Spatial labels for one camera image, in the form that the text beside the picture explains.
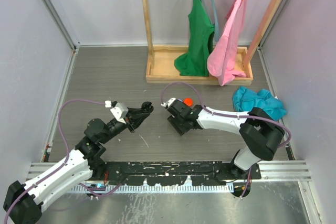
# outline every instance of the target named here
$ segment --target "wooden tray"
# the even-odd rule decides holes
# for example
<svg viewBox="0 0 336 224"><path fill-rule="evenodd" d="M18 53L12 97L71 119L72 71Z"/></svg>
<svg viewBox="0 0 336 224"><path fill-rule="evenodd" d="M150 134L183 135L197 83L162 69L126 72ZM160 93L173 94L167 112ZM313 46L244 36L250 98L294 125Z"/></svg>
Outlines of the wooden tray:
<svg viewBox="0 0 336 224"><path fill-rule="evenodd" d="M174 66L174 60L187 51L188 46L153 45L153 54L149 53L147 61L147 82L171 83L174 81L184 81L189 84L219 85L217 78L213 76L180 76L180 72ZM235 70L243 71L243 59L246 53L247 47L238 47ZM253 74L250 63L244 72L246 74L245 78L237 77L228 85L251 85Z"/></svg>

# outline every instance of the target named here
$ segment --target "orange object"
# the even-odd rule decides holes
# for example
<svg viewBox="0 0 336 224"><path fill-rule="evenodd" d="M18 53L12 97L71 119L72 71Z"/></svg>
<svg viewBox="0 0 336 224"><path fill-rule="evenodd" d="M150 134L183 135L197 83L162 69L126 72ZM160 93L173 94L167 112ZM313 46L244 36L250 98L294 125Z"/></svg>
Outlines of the orange object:
<svg viewBox="0 0 336 224"><path fill-rule="evenodd" d="M193 99L191 99L191 98L186 98L186 99L184 99L184 101L183 101L185 104L187 104L188 106L192 106L193 104L194 104L194 101L193 101Z"/></svg>

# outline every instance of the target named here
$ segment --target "green garment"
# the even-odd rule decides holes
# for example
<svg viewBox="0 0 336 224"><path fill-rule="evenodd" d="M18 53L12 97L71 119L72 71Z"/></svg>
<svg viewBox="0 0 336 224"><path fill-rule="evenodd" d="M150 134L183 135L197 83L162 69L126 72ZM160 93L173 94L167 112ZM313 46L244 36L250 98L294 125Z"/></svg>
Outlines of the green garment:
<svg viewBox="0 0 336 224"><path fill-rule="evenodd" d="M175 60L181 76L209 76L207 60L213 50L215 27L209 19L201 0L193 0L189 14L190 40L188 52Z"/></svg>

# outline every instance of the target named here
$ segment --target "gray floor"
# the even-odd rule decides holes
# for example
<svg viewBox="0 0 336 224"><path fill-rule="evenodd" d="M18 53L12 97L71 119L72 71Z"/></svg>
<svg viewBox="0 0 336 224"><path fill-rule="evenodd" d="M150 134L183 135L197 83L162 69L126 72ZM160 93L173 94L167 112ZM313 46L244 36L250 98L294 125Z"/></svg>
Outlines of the gray floor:
<svg viewBox="0 0 336 224"><path fill-rule="evenodd" d="M240 200L230 193L113 194L99 201L64 194L39 224L308 224L296 182L258 183Z"/></svg>
<svg viewBox="0 0 336 224"><path fill-rule="evenodd" d="M133 108L139 108L144 101L151 101L154 105L152 115L135 133L124 131L105 145L107 151L102 158L105 161L230 161L238 149L245 147L240 136L218 130L193 130L179 136L171 127L166 120L168 112L160 107L160 93L165 84L146 83L147 56L147 47L79 50L66 100L117 100ZM267 89L258 54L253 57L251 65L254 81L249 88L255 91ZM237 86L196 85L196 88L205 105L219 110L233 110L232 95ZM171 97L191 97L196 101L193 91L181 85L167 91L165 99ZM87 123L93 118L108 122L111 113L103 106L85 103L72 103L64 109L61 123L70 148L81 140ZM59 161L64 155L64 144L57 132L49 160ZM285 148L278 150L275 159L288 159Z"/></svg>

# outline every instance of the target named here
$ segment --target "teal towel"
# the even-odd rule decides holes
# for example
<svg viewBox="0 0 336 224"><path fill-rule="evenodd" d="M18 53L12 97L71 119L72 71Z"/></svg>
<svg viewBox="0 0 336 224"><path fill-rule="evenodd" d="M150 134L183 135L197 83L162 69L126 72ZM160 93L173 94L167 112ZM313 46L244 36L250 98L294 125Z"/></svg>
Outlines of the teal towel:
<svg viewBox="0 0 336 224"><path fill-rule="evenodd" d="M263 109L273 120L278 121L287 114L283 103L274 98L266 89L256 93L245 87L240 87L232 97L236 111L251 111L253 107Z"/></svg>

